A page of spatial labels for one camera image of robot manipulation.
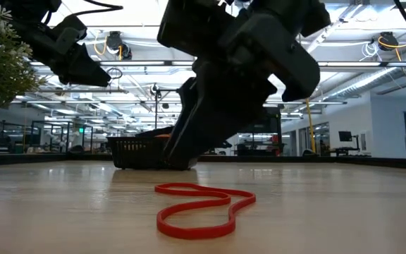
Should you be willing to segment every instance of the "orange object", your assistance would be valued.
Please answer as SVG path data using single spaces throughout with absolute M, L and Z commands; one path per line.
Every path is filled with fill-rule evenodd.
M 186 187 L 192 188 L 194 190 L 182 190 L 182 189 L 170 189 L 172 187 Z M 184 196 L 193 196 L 193 197 L 217 197 L 219 199 L 203 200 L 203 201 L 194 201 L 187 202 L 177 205 L 172 205 L 167 207 L 156 216 L 156 226 L 157 229 L 166 234 L 167 236 L 181 238 L 181 239 L 206 239 L 206 238 L 217 238 L 225 236 L 233 232 L 236 228 L 236 218 L 235 213 L 254 202 L 256 202 L 256 196 L 254 193 L 250 193 L 243 190 L 230 190 L 222 188 L 210 188 L 199 186 L 193 183 L 165 183 L 154 187 L 154 191 L 158 193 L 165 193 L 171 195 L 184 195 Z M 180 228 L 177 226 L 171 226 L 167 224 L 164 220 L 168 216 L 175 214 L 177 212 L 192 210 L 197 208 L 204 207 L 215 207 L 219 205 L 227 205 L 231 202 L 230 195 L 239 195 L 246 197 L 241 201 L 237 201 L 228 208 L 228 222 L 219 226 L 207 226 L 200 228 Z

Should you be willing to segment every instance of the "ceiling duct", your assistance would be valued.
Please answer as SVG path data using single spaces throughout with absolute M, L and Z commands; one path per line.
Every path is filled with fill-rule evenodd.
M 318 99 L 322 101 L 329 101 L 338 97 L 351 97 L 353 95 L 359 95 L 384 83 L 390 82 L 392 79 L 396 80 L 401 78 L 404 75 L 405 74 L 402 71 L 402 68 L 399 67 L 384 68 L 373 73 L 363 73 L 342 84 L 340 87 L 338 87 L 336 92 L 328 93 L 327 95 L 324 95 L 324 97 Z

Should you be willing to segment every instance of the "desk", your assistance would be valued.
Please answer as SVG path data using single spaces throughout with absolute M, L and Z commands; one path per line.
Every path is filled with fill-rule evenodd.
M 330 153 L 336 153 L 336 156 L 339 157 L 339 155 L 345 155 L 349 156 L 349 151 L 355 151 L 359 152 L 359 148 L 347 148 L 347 147 L 339 147 L 339 148 L 334 148 L 330 150 Z
M 271 150 L 236 150 L 235 155 L 237 156 L 276 156 L 276 149 Z

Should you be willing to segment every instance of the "computer monitor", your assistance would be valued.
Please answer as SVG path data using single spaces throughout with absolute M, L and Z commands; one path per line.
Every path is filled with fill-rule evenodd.
M 350 131 L 340 131 L 339 132 L 340 142 L 352 142 L 352 132 Z

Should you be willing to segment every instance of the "green leaves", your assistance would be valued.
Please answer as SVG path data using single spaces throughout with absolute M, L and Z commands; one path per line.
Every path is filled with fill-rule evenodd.
M 32 56 L 32 50 L 18 40 L 16 31 L 8 24 L 10 18 L 10 13 L 0 7 L 0 107 L 8 105 L 16 95 L 45 83 L 24 60 L 23 57 Z

